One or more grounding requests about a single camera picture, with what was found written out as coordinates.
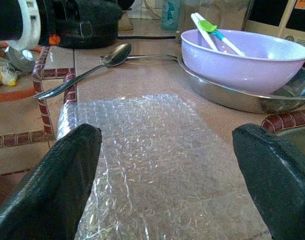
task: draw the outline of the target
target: table surface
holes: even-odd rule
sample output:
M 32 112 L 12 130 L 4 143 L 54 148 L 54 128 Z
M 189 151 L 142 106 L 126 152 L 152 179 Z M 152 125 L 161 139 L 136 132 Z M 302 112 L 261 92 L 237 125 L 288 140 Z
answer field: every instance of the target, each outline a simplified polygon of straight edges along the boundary
M 123 33 L 124 36 L 171 36 L 174 34 L 162 30 L 160 22 L 156 20 L 132 19 L 132 22 L 135 27 L 134 31 Z M 131 44 L 131 54 L 134 55 L 170 54 L 180 56 L 181 54 L 181 43 L 176 39 L 118 39 L 115 44 L 105 48 L 75 49 L 73 60 L 76 75 L 78 76 L 100 64 L 99 56 L 110 52 L 123 43 Z M 55 56 L 56 52 L 58 49 L 54 47 L 50 49 L 50 53 L 53 53 L 52 56 Z M 54 62 L 48 61 L 46 68 L 52 68 L 53 64 Z M 232 131 L 245 123 L 260 124 L 266 117 L 263 114 L 230 109 L 203 98 L 192 90 L 184 70 L 175 61 L 164 57 L 127 60 L 120 66 L 102 68 L 77 84 L 77 106 L 83 108 L 94 106 L 95 102 L 99 105 L 105 101 L 116 104 L 116 101 L 138 100 L 142 99 L 142 96 L 154 98 L 154 96 L 160 95 L 171 96 L 171 98 L 178 96 L 178 101 L 191 106 L 192 111 L 196 114 L 196 119 L 202 121 L 203 128 L 211 136 L 215 136 L 219 143 L 218 146 L 212 144 L 211 148 L 205 149 L 208 155 L 218 154 L 219 150 L 222 153 L 222 158 L 218 155 L 217 161 L 213 162 L 211 167 L 213 169 L 224 167 L 224 173 L 229 172 L 230 168 L 232 171 L 238 170 L 232 145 Z M 204 144 L 207 141 L 211 143 L 212 138 L 205 138 L 204 141 Z M 216 209 L 211 209 L 211 205 L 208 206 L 208 210 L 212 212 L 213 224 L 216 224 L 210 227 L 212 231 L 205 239 L 219 239 L 219 236 L 220 239 L 230 240 L 270 239 L 267 227 L 249 196 L 241 172 L 237 171 L 236 175 L 229 176 L 229 178 L 231 188 L 225 186 L 223 189 L 213 189 L 209 195 L 209 199 L 218 201 L 218 205 Z M 216 181 L 224 183 L 227 181 L 227 176 L 217 175 Z M 221 204 L 223 209 L 227 211 L 227 219 L 225 219 L 225 213 L 220 207 Z

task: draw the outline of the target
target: teal bottle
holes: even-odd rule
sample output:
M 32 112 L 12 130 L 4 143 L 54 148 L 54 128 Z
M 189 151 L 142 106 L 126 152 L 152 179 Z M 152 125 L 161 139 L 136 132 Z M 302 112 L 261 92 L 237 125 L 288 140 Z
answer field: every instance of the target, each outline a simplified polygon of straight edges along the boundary
M 181 12 L 181 0 L 164 0 L 161 15 L 161 28 L 176 31 Z

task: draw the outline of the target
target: bubble wrap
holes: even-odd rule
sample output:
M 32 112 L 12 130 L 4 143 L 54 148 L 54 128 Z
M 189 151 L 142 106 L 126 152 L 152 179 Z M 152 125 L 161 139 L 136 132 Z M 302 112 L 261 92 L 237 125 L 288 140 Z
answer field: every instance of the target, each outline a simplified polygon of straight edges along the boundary
M 246 207 L 232 211 L 251 203 L 232 151 L 176 95 L 68 103 L 58 137 L 82 123 L 103 143 L 75 240 L 239 239 L 240 226 L 255 228 Z

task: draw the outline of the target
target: appliance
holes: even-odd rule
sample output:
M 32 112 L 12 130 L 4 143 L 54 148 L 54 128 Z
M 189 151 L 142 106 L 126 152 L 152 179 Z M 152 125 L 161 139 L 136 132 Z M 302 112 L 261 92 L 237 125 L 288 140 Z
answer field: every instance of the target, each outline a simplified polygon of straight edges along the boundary
M 252 0 L 245 31 L 305 46 L 305 0 Z
M 0 0 L 0 41 L 16 50 L 106 47 L 122 14 L 117 0 Z

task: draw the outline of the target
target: purple bowl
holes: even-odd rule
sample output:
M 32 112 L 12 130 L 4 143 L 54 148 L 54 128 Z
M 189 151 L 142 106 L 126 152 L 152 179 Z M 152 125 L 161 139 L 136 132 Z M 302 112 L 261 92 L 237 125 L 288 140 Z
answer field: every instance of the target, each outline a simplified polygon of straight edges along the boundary
M 246 56 L 236 55 L 212 37 L 210 48 L 197 29 L 181 34 L 184 64 L 208 80 L 239 90 L 268 94 L 281 88 L 305 62 L 305 47 L 278 37 L 236 30 L 219 30 Z

